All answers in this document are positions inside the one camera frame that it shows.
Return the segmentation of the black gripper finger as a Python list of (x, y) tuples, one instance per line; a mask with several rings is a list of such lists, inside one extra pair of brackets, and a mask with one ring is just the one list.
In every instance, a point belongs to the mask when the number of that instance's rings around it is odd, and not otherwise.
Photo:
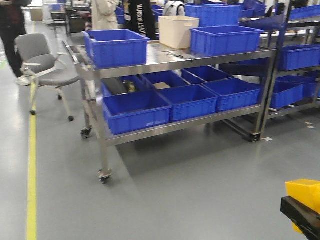
[(320, 239), (320, 214), (291, 196), (281, 198), (280, 212), (287, 216), (308, 240)]

